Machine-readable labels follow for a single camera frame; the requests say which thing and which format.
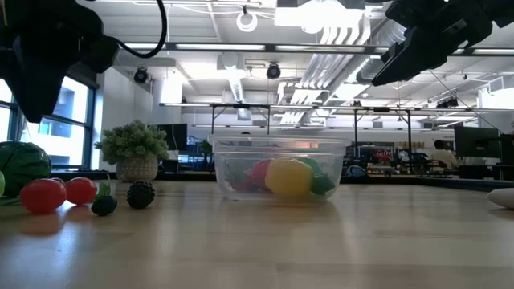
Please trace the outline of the striped toy watermelon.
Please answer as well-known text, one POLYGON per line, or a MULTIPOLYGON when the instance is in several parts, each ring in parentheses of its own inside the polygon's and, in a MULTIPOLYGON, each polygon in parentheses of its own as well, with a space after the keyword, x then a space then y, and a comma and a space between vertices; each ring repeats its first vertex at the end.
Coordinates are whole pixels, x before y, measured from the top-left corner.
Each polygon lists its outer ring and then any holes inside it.
POLYGON ((0 172, 5 179, 3 195, 18 197, 29 182, 51 175, 51 158, 30 142, 0 142, 0 172))

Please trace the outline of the blue round object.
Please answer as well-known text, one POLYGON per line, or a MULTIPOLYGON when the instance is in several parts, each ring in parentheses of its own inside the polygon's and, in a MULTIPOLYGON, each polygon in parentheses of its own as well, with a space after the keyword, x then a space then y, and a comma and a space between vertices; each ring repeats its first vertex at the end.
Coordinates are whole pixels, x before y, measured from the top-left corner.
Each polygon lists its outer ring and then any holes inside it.
POLYGON ((368 176, 368 173, 359 165, 350 165, 346 169, 345 176, 348 178, 364 178, 368 176))

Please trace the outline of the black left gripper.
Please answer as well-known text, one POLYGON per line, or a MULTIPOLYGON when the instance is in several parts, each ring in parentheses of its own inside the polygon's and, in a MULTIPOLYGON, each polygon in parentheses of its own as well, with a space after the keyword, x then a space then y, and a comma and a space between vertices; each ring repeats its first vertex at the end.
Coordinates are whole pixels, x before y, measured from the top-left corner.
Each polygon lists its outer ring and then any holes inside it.
POLYGON ((118 50, 97 13, 76 0, 0 0, 3 79, 31 123, 53 113, 73 65, 102 73, 118 50))

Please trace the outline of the clear plastic tupperware container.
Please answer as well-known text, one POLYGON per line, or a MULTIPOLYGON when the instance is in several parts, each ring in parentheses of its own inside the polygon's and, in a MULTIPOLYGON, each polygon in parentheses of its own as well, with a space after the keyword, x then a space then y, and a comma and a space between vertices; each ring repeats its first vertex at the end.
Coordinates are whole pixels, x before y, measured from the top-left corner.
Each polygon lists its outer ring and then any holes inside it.
POLYGON ((254 135, 212 135, 209 137, 214 157, 216 181, 222 195, 231 200, 280 200, 280 201, 321 201, 329 199, 341 180, 346 147, 349 140, 329 136, 254 136, 254 135), (322 170, 335 182, 335 189, 326 196, 292 198, 276 197, 269 189, 258 189, 254 193, 235 191, 226 181, 228 165, 240 165, 250 169, 255 163, 266 159, 310 157, 315 159, 322 170))

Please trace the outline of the dark green toy vegetable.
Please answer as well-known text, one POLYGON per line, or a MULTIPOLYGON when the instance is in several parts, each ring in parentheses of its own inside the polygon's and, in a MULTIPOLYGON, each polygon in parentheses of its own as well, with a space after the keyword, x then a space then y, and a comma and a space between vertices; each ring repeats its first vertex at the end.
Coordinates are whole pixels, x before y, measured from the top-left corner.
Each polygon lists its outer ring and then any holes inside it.
POLYGON ((315 175, 323 173, 322 168, 320 167, 319 163, 315 159, 310 158, 310 157, 298 157, 297 160, 308 165, 312 169, 312 171, 315 175))

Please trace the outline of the black background monitor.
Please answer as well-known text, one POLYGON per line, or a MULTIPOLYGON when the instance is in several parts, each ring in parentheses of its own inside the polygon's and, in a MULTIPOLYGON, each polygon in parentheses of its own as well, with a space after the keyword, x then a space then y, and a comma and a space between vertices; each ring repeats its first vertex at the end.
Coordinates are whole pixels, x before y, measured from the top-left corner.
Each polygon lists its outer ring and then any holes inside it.
POLYGON ((499 132, 494 128, 454 127, 458 157, 500 158, 499 132))
POLYGON ((187 146, 187 124, 159 124, 158 129, 166 133, 165 142, 171 151, 185 151, 187 146))

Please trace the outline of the black toy blackberry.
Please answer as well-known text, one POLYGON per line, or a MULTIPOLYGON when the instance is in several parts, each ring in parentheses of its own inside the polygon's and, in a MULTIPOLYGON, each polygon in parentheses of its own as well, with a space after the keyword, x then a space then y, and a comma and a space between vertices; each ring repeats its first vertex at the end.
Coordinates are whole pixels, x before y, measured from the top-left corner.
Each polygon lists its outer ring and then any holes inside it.
POLYGON ((134 181, 128 188, 127 202, 130 207, 141 210, 149 206, 156 197, 156 190, 150 181, 134 181))

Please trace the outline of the red toy fruit with leaf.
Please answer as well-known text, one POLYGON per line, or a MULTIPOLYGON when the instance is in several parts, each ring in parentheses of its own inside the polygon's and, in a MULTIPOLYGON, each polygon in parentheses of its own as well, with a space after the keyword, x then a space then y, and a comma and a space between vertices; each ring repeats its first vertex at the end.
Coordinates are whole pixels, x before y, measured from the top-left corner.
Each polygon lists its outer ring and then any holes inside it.
POLYGON ((65 184, 67 200, 81 206, 93 203, 96 199, 108 196, 111 193, 110 183, 94 181, 86 177, 75 177, 65 184))

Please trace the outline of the dark toy blueberry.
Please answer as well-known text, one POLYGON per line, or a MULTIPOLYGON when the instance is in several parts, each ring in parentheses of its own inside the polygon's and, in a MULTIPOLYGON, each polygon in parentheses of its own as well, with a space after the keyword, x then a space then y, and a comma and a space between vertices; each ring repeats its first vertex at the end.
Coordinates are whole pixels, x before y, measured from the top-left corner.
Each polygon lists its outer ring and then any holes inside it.
POLYGON ((107 216, 114 212, 117 200, 110 195, 99 196, 92 203, 91 211, 98 216, 107 216))

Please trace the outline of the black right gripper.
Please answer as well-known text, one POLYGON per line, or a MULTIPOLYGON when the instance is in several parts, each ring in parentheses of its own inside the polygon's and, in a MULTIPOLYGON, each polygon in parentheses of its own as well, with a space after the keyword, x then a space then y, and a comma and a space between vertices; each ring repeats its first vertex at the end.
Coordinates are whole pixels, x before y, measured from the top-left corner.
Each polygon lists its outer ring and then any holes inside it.
POLYGON ((514 0, 392 0, 385 15, 412 28, 381 55, 384 67, 371 80, 374 86, 439 67, 462 43, 471 47, 487 38, 491 22, 514 22, 514 0))

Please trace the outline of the red toy strawberry with leaves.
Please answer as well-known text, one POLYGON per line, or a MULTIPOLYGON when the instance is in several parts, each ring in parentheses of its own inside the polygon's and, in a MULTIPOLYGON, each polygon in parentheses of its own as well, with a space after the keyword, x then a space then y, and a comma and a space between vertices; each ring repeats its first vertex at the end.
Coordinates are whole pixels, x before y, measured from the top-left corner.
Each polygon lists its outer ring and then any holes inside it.
POLYGON ((240 165, 228 165, 228 175, 226 181, 230 184, 230 187, 235 191, 244 191, 248 193, 254 193, 258 190, 252 177, 251 170, 245 169, 240 165))

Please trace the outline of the large glass window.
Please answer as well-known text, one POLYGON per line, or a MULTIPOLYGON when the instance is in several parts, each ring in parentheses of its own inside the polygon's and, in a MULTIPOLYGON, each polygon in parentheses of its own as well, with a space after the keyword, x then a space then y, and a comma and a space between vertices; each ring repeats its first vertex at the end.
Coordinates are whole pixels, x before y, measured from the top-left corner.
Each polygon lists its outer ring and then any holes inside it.
POLYGON ((95 88, 66 77, 53 112, 30 123, 0 79, 0 142, 31 142, 49 155, 54 169, 85 169, 91 164, 95 101, 95 88))

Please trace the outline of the green potted plant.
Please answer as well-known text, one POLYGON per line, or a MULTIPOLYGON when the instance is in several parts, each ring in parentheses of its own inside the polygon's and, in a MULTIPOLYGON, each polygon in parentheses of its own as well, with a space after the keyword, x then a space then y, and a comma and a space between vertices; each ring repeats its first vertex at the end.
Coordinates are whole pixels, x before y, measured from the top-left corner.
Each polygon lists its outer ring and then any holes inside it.
POLYGON ((94 144, 102 160, 116 168, 116 178, 123 182, 152 181, 159 161, 169 158, 167 134, 156 125, 140 120, 103 131, 94 144))

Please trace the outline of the beige folded cloth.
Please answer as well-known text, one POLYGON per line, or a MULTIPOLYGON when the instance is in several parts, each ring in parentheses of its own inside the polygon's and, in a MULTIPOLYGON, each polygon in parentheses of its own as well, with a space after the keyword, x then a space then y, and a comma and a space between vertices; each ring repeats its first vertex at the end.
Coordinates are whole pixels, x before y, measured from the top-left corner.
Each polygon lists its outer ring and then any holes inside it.
POLYGON ((498 206, 514 210, 514 188, 494 189, 486 198, 498 206))

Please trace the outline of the red toy tomato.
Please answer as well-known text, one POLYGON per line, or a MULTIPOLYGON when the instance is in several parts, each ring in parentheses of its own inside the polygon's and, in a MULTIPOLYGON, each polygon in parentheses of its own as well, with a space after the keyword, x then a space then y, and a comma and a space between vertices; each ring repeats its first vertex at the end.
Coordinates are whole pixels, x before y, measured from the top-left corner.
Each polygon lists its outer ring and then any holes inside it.
POLYGON ((272 159, 266 159, 254 164, 247 172, 247 182, 252 189, 268 190, 265 178, 272 159))

